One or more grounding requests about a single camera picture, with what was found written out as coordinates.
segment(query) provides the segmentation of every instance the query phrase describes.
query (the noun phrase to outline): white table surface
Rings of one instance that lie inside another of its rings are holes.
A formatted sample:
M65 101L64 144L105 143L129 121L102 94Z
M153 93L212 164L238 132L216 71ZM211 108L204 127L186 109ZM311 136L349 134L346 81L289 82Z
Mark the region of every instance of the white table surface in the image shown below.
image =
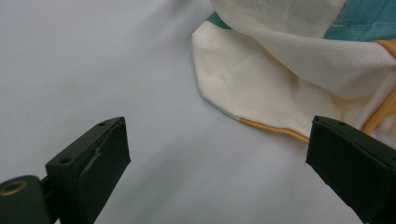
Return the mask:
M96 123L127 122L132 162L95 223L361 223L307 145L239 123L199 94L204 0L0 2L0 182Z

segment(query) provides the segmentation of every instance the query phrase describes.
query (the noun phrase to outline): white backdrop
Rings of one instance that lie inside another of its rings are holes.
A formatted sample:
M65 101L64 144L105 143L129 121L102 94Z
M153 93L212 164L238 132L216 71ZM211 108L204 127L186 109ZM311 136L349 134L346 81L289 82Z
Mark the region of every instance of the white backdrop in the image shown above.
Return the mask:
M0 181L96 123L127 121L132 163L96 223L360 223L304 163L307 145L199 95L204 0L0 3Z

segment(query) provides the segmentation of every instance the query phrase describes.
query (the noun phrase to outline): yellow fabric edge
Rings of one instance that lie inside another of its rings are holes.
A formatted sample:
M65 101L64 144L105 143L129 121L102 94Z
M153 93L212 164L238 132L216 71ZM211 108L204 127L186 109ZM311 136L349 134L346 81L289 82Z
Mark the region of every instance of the yellow fabric edge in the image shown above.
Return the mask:
M260 129L263 129L265 131L269 131L269 132L273 132L273 133L285 133L285 134L288 134L288 135L290 135L290 136L292 136L294 138L297 138L297 139L299 139L299 140L301 140L301 141L303 141L305 143L309 142L309 139L307 137L305 137L305 136L301 135L300 133L297 133L297 132L295 132L293 130L290 130L290 129L275 128L275 127L271 127L271 126L268 126L268 125L265 125L265 124L261 124L261 123L255 122L255 121L251 121L249 119L240 118L239 121L244 123L244 124L253 126L255 128L260 128Z
M381 45L396 59L396 39L377 40L375 43ZM382 105L373 113L361 127L361 131L372 133L379 123L388 115L396 113L396 88L389 94Z

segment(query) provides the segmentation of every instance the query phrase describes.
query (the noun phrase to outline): teal fabric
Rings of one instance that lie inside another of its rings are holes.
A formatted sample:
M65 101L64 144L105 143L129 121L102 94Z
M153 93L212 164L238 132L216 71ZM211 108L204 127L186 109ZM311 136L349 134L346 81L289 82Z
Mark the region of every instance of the teal fabric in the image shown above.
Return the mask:
M347 0L324 38L352 41L396 38L396 0Z
M218 15L217 12L214 12L212 15L207 18L208 21L212 22L213 24L217 25L218 27L226 30L231 30L231 27L228 26Z

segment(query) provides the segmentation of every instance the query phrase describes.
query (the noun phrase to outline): folded cloth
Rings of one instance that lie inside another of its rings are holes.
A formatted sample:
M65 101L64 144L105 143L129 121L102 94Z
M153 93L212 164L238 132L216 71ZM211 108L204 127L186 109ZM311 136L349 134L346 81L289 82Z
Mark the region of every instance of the folded cloth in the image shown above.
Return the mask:
M315 115L396 138L396 1L212 0L192 35L201 94L308 142Z

